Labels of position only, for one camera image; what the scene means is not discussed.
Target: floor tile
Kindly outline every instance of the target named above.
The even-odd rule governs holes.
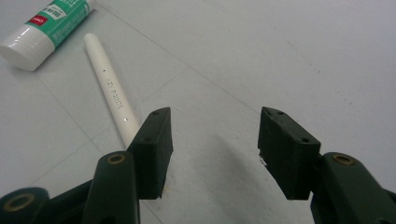
[[[90,142],[37,179],[32,187],[46,189],[50,198],[56,197],[93,179],[96,164],[102,156]]]
[[[4,76],[0,81],[0,195],[4,195],[35,182],[89,138],[35,75],[0,71]]]

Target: white tube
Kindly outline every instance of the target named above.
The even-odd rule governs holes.
[[[84,36],[84,42],[92,67],[113,114],[113,119],[119,128],[122,141],[125,147],[128,147],[139,130],[134,112],[128,104],[128,100],[98,37],[93,34],[87,34]]]

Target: screw hole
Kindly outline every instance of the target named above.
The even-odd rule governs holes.
[[[355,163],[355,161],[352,158],[349,158],[346,155],[336,154],[336,155],[333,155],[332,158],[335,161],[338,161],[339,163],[344,164],[344,165],[353,165]]]
[[[114,224],[114,223],[116,223],[116,218],[115,217],[105,217],[100,222],[100,224]]]
[[[145,137],[145,138],[142,139],[142,141],[143,141],[143,142],[150,142],[150,141],[151,141],[151,138],[150,138],[150,137]]]
[[[125,161],[125,156],[121,154],[115,154],[107,158],[107,162],[112,165],[122,163],[123,161]]]

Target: tile floor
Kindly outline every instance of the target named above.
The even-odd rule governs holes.
[[[0,2],[0,39],[49,0]],[[36,71],[0,58],[0,196],[51,197],[124,150],[82,37],[99,36],[137,119],[172,108],[175,152],[163,198],[142,223],[313,223],[261,164],[262,106],[396,191],[394,1],[98,0]]]

